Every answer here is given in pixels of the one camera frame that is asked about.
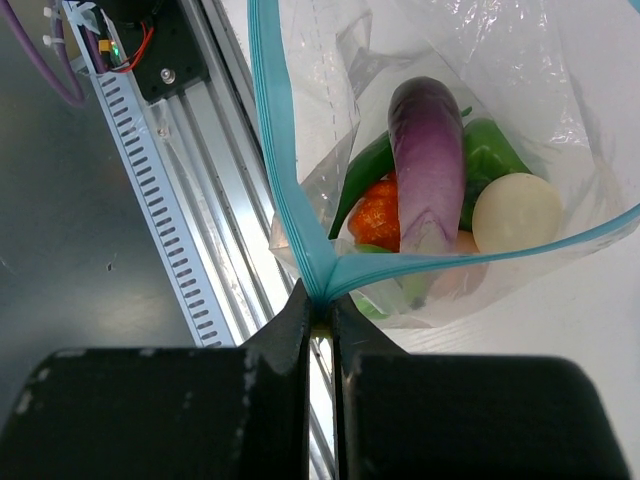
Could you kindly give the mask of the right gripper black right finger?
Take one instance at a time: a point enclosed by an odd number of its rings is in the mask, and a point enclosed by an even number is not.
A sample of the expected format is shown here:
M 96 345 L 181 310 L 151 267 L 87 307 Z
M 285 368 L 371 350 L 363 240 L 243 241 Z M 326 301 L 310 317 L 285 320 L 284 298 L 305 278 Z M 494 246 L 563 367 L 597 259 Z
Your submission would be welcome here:
M 341 479 L 626 479 L 585 372 L 560 357 L 411 354 L 329 309 Z

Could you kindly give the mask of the orange toy pumpkin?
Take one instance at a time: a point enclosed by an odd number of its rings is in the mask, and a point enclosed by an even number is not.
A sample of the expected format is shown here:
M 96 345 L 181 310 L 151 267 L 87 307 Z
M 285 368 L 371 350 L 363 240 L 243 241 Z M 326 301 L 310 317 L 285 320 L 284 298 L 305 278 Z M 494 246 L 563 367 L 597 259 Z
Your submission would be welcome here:
M 353 208 L 347 228 L 359 245 L 400 251 L 397 179 L 391 173 L 374 183 Z

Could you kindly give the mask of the green toy bell pepper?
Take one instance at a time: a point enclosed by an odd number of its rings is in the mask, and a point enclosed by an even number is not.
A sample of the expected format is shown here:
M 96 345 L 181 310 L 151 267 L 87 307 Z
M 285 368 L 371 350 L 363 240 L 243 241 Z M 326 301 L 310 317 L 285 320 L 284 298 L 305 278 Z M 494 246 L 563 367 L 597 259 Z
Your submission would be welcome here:
M 531 174 L 496 122 L 471 120 L 464 128 L 466 186 L 459 228 L 472 231 L 472 216 L 481 192 L 494 180 L 513 173 Z

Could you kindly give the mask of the green toy chili pepper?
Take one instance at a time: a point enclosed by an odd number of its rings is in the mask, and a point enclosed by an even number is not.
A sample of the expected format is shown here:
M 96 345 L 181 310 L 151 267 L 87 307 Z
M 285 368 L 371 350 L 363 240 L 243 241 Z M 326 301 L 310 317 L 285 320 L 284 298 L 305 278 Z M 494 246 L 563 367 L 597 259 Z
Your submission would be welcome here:
M 389 173 L 396 175 L 389 132 L 385 131 L 349 164 L 329 239 L 338 237 L 355 204 L 374 183 Z

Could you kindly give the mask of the peach toy egg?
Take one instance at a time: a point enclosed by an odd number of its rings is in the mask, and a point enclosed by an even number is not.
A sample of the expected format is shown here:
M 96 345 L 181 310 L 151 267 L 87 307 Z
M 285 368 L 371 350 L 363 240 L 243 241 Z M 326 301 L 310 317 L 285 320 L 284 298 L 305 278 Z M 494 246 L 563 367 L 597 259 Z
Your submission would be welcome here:
M 454 252 L 464 255 L 479 253 L 474 237 L 470 232 L 458 231 Z M 488 266 L 473 264 L 448 269 L 441 273 L 432 284 L 429 296 L 435 299 L 457 299 L 475 292 L 482 284 Z

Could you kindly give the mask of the clear zip bag blue zipper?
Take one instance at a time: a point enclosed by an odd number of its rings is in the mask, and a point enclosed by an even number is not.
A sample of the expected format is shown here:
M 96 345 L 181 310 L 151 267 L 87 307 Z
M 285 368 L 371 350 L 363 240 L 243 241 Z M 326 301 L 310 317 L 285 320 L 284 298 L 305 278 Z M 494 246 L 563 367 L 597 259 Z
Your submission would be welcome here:
M 635 1 L 251 1 L 271 248 L 325 310 L 484 308 L 639 226 Z

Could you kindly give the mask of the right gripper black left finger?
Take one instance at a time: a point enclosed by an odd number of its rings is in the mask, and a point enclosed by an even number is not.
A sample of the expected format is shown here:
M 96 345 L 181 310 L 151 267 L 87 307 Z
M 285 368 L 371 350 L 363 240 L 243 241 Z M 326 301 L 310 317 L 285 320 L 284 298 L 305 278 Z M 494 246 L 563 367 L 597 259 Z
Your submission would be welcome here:
M 305 479 L 312 305 L 235 348 L 64 349 L 1 431 L 5 479 Z

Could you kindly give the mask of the purple toy eggplant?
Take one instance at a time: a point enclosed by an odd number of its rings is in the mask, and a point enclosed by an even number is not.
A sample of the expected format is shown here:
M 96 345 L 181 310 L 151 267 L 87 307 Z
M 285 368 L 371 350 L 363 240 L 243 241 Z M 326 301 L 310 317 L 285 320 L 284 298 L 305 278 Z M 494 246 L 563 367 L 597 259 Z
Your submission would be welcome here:
M 426 76 L 394 91 L 387 116 L 398 188 L 400 252 L 452 250 L 466 184 L 462 117 L 442 82 Z

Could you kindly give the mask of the light green toy vegetable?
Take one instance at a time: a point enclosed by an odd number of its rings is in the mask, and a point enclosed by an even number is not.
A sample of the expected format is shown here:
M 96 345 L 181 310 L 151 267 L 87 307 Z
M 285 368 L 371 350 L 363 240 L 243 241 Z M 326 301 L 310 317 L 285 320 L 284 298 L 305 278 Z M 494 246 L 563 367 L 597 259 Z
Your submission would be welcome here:
M 358 310 L 370 320 L 386 320 L 421 309 L 435 282 L 431 273 L 417 273 L 363 286 L 350 293 Z

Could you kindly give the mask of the white toy onion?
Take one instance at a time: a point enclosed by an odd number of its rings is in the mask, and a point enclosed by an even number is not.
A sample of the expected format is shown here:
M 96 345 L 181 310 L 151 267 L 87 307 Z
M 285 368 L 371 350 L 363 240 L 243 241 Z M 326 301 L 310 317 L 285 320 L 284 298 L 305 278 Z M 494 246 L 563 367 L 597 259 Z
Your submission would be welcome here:
M 483 254 L 525 250 L 554 241 L 563 215 L 555 187 L 535 175 L 513 173 L 481 192 L 473 210 L 472 233 Z

